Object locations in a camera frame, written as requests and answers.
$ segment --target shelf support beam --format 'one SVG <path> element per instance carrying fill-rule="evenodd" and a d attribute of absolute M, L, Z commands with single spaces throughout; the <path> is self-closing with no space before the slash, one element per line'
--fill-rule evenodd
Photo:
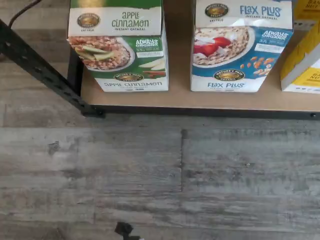
<path fill-rule="evenodd" d="M 21 37 L 0 19 L 0 53 L 71 103 L 86 117 L 104 117 L 104 111 L 86 103 L 80 91 L 34 51 Z"/>

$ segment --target green label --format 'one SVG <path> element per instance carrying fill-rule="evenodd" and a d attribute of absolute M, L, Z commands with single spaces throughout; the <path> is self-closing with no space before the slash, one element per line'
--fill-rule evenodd
<path fill-rule="evenodd" d="M 157 79 L 166 76 L 164 66 L 164 57 L 157 55 L 163 53 L 163 44 L 160 36 L 125 36 L 123 40 L 128 44 L 130 57 L 134 61 L 127 67 L 114 71 L 94 71 L 90 70 L 94 78 L 99 79 L 117 79 L 120 80 L 126 75 L 135 76 L 135 80 Z"/>
<path fill-rule="evenodd" d="M 162 0 L 71 0 L 70 8 L 137 8 L 150 9 L 161 7 Z"/>

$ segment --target product packaging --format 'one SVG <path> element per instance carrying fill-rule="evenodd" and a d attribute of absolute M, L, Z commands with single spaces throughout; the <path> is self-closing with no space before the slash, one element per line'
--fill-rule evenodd
<path fill-rule="evenodd" d="M 320 20 L 320 0 L 296 0 L 294 29 L 309 31 Z"/>
<path fill-rule="evenodd" d="M 285 60 L 281 88 L 284 92 L 320 94 L 320 22 Z"/>
<path fill-rule="evenodd" d="M 197 0 L 191 90 L 258 91 L 292 34 L 291 1 Z"/>
<path fill-rule="evenodd" d="M 105 92 L 169 88 L 162 0 L 71 0 L 68 41 Z"/>

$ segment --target white bowl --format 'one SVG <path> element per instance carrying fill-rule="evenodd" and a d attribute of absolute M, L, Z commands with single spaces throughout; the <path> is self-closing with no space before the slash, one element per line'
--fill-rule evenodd
<path fill-rule="evenodd" d="M 120 70 L 126 69 L 127 67 L 129 67 L 131 64 L 134 63 L 135 58 L 136 58 L 136 54 L 135 54 L 134 50 L 129 46 L 129 44 L 122 37 L 117 37 L 116 40 L 117 40 L 118 43 L 122 44 L 125 47 L 125 49 L 127 49 L 129 51 L 130 59 L 129 59 L 128 63 L 126 65 L 122 66 L 122 67 L 118 67 L 118 68 L 114 68 L 114 69 L 108 69 L 108 70 L 100 70 L 100 69 L 87 67 L 90 71 L 104 72 L 104 73 L 116 72 L 116 71 L 120 71 Z"/>
<path fill-rule="evenodd" d="M 252 46 L 254 45 L 255 40 L 256 40 L 255 30 L 253 30 L 252 27 L 248 27 L 248 34 L 249 34 L 249 41 L 248 41 L 248 43 L 246 45 L 246 48 L 240 54 L 238 54 L 237 56 L 229 59 L 228 61 L 223 61 L 223 62 L 214 64 L 214 65 L 200 65 L 200 64 L 195 64 L 193 62 L 192 63 L 193 66 L 198 67 L 198 68 L 203 68 L 203 69 L 210 69 L 210 68 L 219 67 L 219 66 L 222 66 L 222 65 L 225 65 L 225 64 L 229 64 L 229 63 L 231 63 L 231 62 L 243 57 L 244 55 L 247 54 L 247 52 L 250 51 L 250 49 L 252 48 Z"/>

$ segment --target apple cinnamon oatmeal box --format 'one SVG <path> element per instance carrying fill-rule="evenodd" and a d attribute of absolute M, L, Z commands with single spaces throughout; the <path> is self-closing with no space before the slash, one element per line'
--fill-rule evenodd
<path fill-rule="evenodd" d="M 196 0 L 191 90 L 257 92 L 292 34 L 291 1 Z"/>
<path fill-rule="evenodd" d="M 169 88 L 162 0 L 71 0 L 67 40 L 105 92 Z"/>

